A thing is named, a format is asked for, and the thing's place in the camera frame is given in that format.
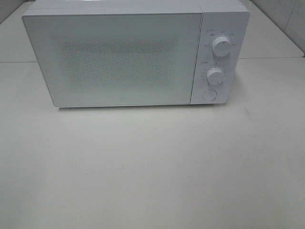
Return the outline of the round white door button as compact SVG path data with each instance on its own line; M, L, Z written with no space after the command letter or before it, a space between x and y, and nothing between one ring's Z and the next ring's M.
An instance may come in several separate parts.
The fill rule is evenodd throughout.
M204 91L202 96L203 100L205 101L214 101L216 97L217 91L211 89Z

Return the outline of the white microwave door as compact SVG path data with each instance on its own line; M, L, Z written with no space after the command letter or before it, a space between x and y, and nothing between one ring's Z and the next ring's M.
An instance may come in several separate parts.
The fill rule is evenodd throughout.
M24 16L56 107L189 104L202 16Z

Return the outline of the white timer knob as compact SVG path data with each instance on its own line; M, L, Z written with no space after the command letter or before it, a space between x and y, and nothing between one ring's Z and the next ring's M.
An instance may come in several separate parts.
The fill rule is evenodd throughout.
M206 79L211 85L221 84L224 80L224 72L218 67L211 68L206 72Z

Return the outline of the white microwave oven body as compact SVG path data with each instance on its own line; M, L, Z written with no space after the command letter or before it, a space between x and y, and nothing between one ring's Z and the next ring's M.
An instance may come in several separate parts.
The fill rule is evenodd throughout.
M26 10L22 21L24 16L191 13L201 14L202 24L191 100L189 104L184 105L224 104L232 87L250 18L250 12L238 0L37 0ZM231 39L231 51L224 57L217 57L212 51L211 44L221 35ZM211 85L206 79L206 72L214 67L221 68L224 72L224 80L218 85ZM209 89L217 91L214 101L205 101L202 98L203 92Z

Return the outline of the upper white power knob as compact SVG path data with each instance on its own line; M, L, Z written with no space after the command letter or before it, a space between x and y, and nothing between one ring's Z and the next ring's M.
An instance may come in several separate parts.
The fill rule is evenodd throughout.
M226 35L216 37L211 44L212 51L217 57L224 57L228 55L231 51L231 45L231 39Z

